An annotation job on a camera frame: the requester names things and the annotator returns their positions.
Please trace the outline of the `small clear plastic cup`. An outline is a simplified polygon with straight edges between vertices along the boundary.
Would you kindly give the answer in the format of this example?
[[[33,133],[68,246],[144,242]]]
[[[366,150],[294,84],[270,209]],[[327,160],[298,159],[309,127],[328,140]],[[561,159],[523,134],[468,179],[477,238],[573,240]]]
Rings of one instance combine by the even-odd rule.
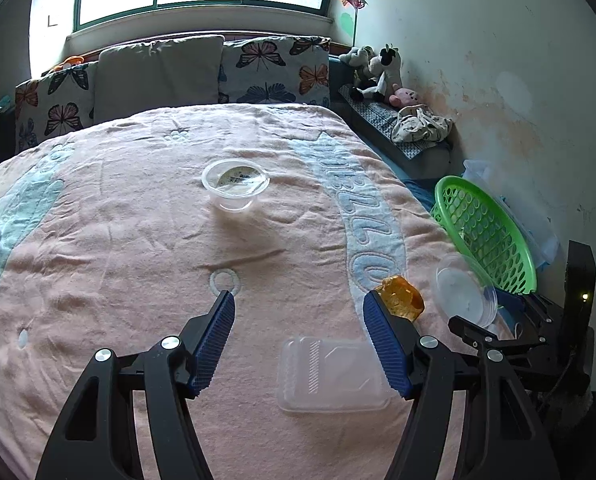
[[[260,165],[243,158],[216,160],[201,174],[201,183],[213,205],[227,212],[247,209],[267,189],[270,180]]]

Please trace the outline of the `grey white plush toy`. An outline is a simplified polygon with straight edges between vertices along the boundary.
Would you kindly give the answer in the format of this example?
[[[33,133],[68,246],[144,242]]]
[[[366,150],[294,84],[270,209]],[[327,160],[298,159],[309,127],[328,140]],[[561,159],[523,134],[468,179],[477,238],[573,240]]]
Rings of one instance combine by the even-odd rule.
[[[345,54],[338,56],[341,63],[350,66],[354,70],[357,79],[368,80],[374,78],[371,71],[371,60],[375,58],[376,53],[371,46],[352,47]]]

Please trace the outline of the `patterned bench mat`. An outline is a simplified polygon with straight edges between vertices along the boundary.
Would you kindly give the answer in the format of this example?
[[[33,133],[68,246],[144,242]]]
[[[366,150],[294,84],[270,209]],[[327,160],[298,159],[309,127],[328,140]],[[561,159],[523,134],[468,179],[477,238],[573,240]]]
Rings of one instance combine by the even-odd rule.
[[[375,101],[355,103],[349,95],[351,86],[338,89],[337,111],[350,128],[381,156],[414,179],[443,177],[450,170],[450,144],[447,141],[405,142],[395,140],[398,112]]]

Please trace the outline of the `plain grey cushion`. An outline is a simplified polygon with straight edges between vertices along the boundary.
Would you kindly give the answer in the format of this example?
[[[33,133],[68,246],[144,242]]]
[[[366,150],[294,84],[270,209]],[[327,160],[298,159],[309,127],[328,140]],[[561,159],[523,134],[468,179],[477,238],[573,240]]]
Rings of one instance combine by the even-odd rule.
[[[191,36],[107,48],[98,57],[94,122],[219,99],[224,37]]]

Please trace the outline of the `clear plastic tray container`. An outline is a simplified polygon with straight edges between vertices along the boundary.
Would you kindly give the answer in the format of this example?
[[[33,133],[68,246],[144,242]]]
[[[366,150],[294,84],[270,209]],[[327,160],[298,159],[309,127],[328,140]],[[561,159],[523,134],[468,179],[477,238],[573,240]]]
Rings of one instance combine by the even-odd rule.
[[[372,412],[393,396],[366,340],[296,336],[279,354],[276,401],[289,413]]]

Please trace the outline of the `pink towel blanket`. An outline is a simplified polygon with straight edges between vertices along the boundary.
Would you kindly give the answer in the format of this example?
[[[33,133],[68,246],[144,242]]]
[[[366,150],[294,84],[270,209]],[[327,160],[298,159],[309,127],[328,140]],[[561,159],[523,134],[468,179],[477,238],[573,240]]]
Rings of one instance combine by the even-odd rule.
[[[214,206],[211,162],[270,184]],[[293,336],[361,340],[365,292],[405,276],[421,333],[454,350],[433,298],[447,233],[335,113],[308,105],[151,110],[47,140],[0,164],[0,454],[36,474],[54,422],[99,348],[142,352],[236,289],[210,386],[189,411],[218,479],[381,479],[411,406],[289,414],[276,401]]]

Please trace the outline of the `cow plush toy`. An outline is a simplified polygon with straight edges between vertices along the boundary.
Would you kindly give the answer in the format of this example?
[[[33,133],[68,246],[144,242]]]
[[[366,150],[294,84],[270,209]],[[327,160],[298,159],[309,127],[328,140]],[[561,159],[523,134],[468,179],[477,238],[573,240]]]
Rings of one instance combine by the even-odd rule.
[[[349,90],[351,100],[353,102],[373,100],[388,104],[393,94],[393,87],[400,87],[402,84],[401,64],[399,48],[386,44],[369,61],[360,85]]]

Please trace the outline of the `crumpled beige cloth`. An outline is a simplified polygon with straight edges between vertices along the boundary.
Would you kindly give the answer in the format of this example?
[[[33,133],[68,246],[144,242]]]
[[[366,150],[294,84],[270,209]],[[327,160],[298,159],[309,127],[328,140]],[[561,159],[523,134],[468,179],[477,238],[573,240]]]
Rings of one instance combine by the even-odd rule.
[[[425,104],[405,106],[398,111],[390,140],[393,143],[443,141],[453,128],[453,120],[435,114]]]

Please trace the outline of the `orange peel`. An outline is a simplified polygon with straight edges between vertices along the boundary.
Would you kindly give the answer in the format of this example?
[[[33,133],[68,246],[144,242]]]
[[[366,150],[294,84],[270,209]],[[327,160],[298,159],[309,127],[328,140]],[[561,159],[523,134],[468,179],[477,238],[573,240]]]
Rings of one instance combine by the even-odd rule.
[[[425,310],[424,299],[420,292],[402,275],[385,278],[375,288],[375,292],[389,313],[397,318],[406,318],[409,322],[415,322]]]

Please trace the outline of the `green plastic basket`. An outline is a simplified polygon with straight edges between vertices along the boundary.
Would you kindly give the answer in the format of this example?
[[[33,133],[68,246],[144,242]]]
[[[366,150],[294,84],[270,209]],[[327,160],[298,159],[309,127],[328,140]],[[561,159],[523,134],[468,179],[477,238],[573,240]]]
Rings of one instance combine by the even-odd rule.
[[[446,176],[435,185],[431,215],[447,232],[458,252],[473,258],[505,292],[537,290],[529,245],[509,214],[478,185]]]

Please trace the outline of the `clear plastic storage bin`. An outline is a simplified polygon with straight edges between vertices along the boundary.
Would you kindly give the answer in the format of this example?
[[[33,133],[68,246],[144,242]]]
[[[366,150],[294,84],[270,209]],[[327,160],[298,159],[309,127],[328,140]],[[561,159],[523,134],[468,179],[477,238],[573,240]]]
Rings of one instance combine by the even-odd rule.
[[[514,220],[529,245],[537,270],[543,270],[555,261],[559,240],[550,222],[505,172],[486,160],[465,159],[462,176],[487,192]]]

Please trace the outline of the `pink plush toy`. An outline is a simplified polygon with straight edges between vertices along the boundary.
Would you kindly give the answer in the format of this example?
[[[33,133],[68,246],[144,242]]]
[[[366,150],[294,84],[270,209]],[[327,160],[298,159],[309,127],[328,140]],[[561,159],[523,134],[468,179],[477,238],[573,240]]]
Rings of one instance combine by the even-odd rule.
[[[420,99],[416,91],[394,84],[392,86],[392,93],[388,98],[388,103],[394,110],[401,110],[404,107],[420,104]]]

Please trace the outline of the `butterfly print pillow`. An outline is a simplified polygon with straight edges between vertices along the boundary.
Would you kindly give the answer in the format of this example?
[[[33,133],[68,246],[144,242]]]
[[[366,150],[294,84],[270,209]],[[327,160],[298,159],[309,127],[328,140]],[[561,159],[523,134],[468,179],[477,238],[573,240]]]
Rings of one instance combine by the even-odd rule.
[[[93,125],[96,71],[96,62],[83,63],[18,84],[16,154]]]
[[[219,102],[330,106],[330,40],[270,36],[225,42]]]

